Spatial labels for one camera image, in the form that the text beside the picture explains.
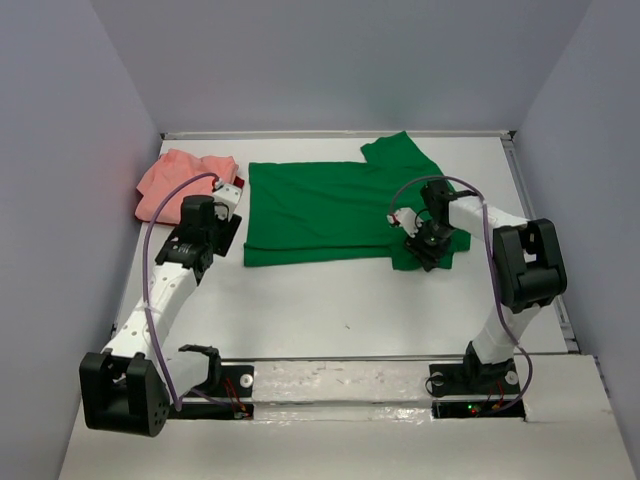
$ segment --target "cable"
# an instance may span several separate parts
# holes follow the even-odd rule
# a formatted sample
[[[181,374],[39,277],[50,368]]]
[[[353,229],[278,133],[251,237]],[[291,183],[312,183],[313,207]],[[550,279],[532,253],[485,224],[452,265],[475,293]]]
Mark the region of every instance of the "cable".
[[[238,396],[238,392],[236,392],[236,387],[233,386],[233,383],[231,382],[231,379],[227,377],[227,383],[229,384],[229,388],[231,388],[231,391],[233,392],[233,395],[236,397],[236,402],[238,402],[238,405],[240,405],[240,410],[242,410],[243,412],[247,411],[247,407],[245,406],[244,403],[242,403],[240,401],[240,397]]]
[[[215,398],[210,397],[206,393],[201,392],[200,390],[197,390],[195,388],[191,389],[191,393],[195,393],[196,395],[198,395],[201,398],[204,398],[207,402],[212,403],[213,405],[220,405],[221,407],[233,407],[233,403],[221,402],[221,401],[216,400]]]
[[[524,386],[520,390],[520,393],[516,396],[516,398],[511,400],[506,405],[503,405],[502,407],[497,408],[496,410],[491,410],[487,412],[487,415],[494,415],[496,413],[503,412],[513,407],[516,403],[522,400],[522,397],[524,397],[524,394],[529,389],[529,386],[531,385],[531,381],[533,380],[533,361],[531,360],[531,356],[529,355],[529,353],[527,353],[527,351],[520,346],[520,342],[518,342],[518,339],[513,334],[513,332],[509,328],[509,325],[507,325],[507,322],[504,319],[504,313],[502,311],[502,302],[500,301],[500,294],[498,293],[499,292],[498,273],[496,272],[496,266],[493,263],[493,252],[491,251],[491,243],[489,238],[489,211],[487,209],[487,201],[485,200],[485,197],[482,194],[482,192],[480,192],[480,190],[478,190],[476,187],[471,185],[469,182],[466,182],[456,177],[450,177],[448,175],[425,175],[422,177],[414,178],[413,180],[405,184],[403,187],[400,188],[400,190],[396,192],[396,194],[391,199],[391,205],[389,206],[389,215],[393,216],[395,212],[396,202],[400,197],[400,195],[402,195],[407,190],[407,188],[411,187],[412,185],[415,185],[416,183],[426,182],[428,180],[448,180],[450,182],[459,183],[460,185],[467,187],[469,190],[475,193],[480,199],[480,201],[482,202],[482,229],[483,229],[483,236],[484,236],[484,246],[487,254],[487,262],[489,263],[489,274],[491,275],[491,286],[493,287],[493,301],[495,303],[496,309],[498,310],[498,318],[500,319],[500,325],[502,326],[502,329],[505,331],[505,333],[511,340],[511,343],[513,343],[513,346],[516,347],[518,350],[520,350],[520,353],[522,353],[522,355],[526,359],[527,366],[529,368],[529,372],[527,374],[527,380],[524,382]]]
[[[200,175],[196,175],[195,177],[190,178],[186,182],[181,183],[176,188],[174,188],[169,194],[165,197],[156,211],[153,212],[153,216],[151,220],[149,220],[149,226],[147,227],[147,232],[144,235],[144,242],[142,243],[142,301],[144,303],[144,314],[147,318],[147,327],[149,327],[149,338],[151,339],[151,346],[153,347],[153,352],[158,359],[158,365],[160,365],[160,370],[162,370],[162,375],[164,376],[165,382],[167,382],[167,388],[169,389],[169,394],[171,395],[171,399],[173,400],[173,406],[176,409],[176,412],[182,410],[182,398],[176,392],[175,385],[173,384],[173,380],[171,379],[171,375],[169,374],[169,368],[167,367],[167,362],[162,356],[162,348],[160,347],[160,341],[158,340],[158,333],[156,332],[156,327],[153,324],[153,316],[151,314],[151,304],[149,303],[149,242],[151,241],[151,231],[153,230],[153,226],[158,221],[158,217],[160,216],[160,212],[164,209],[164,207],[169,203],[173,197],[176,196],[178,192],[180,192],[183,188],[188,185],[191,185],[193,182],[200,180],[201,178],[206,177],[214,177],[216,179],[215,183],[218,183],[220,177],[215,173],[207,172],[201,173]]]

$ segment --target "gray wall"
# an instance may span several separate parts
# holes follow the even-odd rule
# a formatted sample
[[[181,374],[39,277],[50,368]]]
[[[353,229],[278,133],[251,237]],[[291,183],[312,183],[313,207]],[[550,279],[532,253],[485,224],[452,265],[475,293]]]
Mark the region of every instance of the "gray wall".
[[[88,0],[1,10],[0,478],[54,479],[159,138]]]
[[[640,2],[594,0],[516,136],[538,215],[556,222],[581,347],[600,357],[640,473]]]
[[[160,131],[514,129],[590,0],[92,0]]]

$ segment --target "purple cable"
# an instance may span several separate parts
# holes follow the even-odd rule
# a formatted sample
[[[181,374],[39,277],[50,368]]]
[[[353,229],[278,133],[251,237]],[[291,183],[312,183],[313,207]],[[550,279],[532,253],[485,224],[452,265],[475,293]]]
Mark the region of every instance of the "purple cable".
[[[210,397],[206,393],[201,392],[200,390],[197,390],[195,388],[191,389],[191,393],[195,393],[196,395],[198,395],[199,397],[204,398],[207,402],[212,403],[213,405],[220,405],[221,407],[230,407],[232,405],[229,402],[221,402],[220,400],[216,400],[215,398]],[[197,405],[200,402],[187,402],[187,403],[196,404]]]
[[[500,319],[500,325],[502,326],[503,330],[505,331],[505,333],[513,343],[513,346],[516,347],[518,350],[520,350],[520,352],[526,359],[527,365],[529,368],[527,380],[524,382],[524,386],[520,390],[520,393],[518,394],[518,396],[513,400],[511,400],[506,405],[503,405],[502,407],[496,410],[490,410],[489,412],[486,413],[486,415],[495,415],[496,413],[499,413],[511,408],[520,400],[522,400],[522,397],[524,397],[524,394],[527,392],[527,390],[529,389],[529,386],[531,385],[531,380],[533,380],[533,361],[531,360],[531,357],[529,356],[527,351],[520,346],[518,339],[513,334],[513,332],[509,328],[509,325],[507,325],[507,322],[504,319],[504,313],[502,312],[502,302],[500,301],[500,294],[498,293],[499,291],[498,273],[496,272],[496,266],[493,263],[493,252],[491,251],[491,243],[490,243],[491,239],[489,238],[489,230],[490,230],[489,229],[489,211],[487,209],[487,202],[484,198],[484,195],[482,195],[482,192],[480,192],[480,190],[478,190],[476,187],[474,187],[470,183],[456,177],[450,177],[448,175],[425,175],[424,177],[418,177],[411,180],[409,183],[404,185],[400,190],[396,192],[396,194],[393,196],[393,199],[391,200],[391,206],[389,207],[389,215],[394,214],[396,201],[407,188],[411,187],[412,185],[415,185],[416,183],[426,182],[428,180],[449,180],[450,182],[456,182],[456,183],[459,183],[460,185],[464,185],[473,193],[475,193],[480,199],[480,201],[482,202],[482,229],[483,229],[483,236],[484,236],[485,251],[487,253],[487,261],[489,262],[491,286],[493,287],[493,301],[496,305],[496,309],[498,310],[498,318]]]
[[[158,221],[158,216],[162,209],[169,203],[180,190],[182,190],[187,185],[191,185],[193,182],[200,180],[201,178],[206,177],[214,177],[216,179],[216,183],[220,180],[220,177],[215,173],[201,173],[200,175],[196,175],[195,177],[190,178],[186,182],[181,183],[176,188],[174,188],[162,202],[156,208],[156,211],[153,213],[151,220],[149,220],[149,226],[147,227],[147,232],[144,235],[144,242],[142,243],[142,301],[144,303],[144,314],[147,318],[147,326],[149,327],[149,337],[151,338],[151,345],[153,346],[153,351],[156,354],[156,358],[158,359],[158,365],[160,365],[160,369],[162,370],[162,374],[164,375],[164,379],[167,382],[167,387],[169,388],[169,394],[171,395],[171,399],[173,400],[173,406],[176,411],[179,412],[182,410],[182,398],[178,396],[176,392],[176,387],[173,385],[173,380],[171,380],[171,375],[169,374],[169,368],[167,367],[167,362],[162,356],[162,349],[160,347],[160,341],[158,340],[158,333],[156,332],[156,327],[153,324],[153,316],[151,315],[150,303],[149,303],[149,242],[151,240],[151,231],[153,230],[153,226]]]

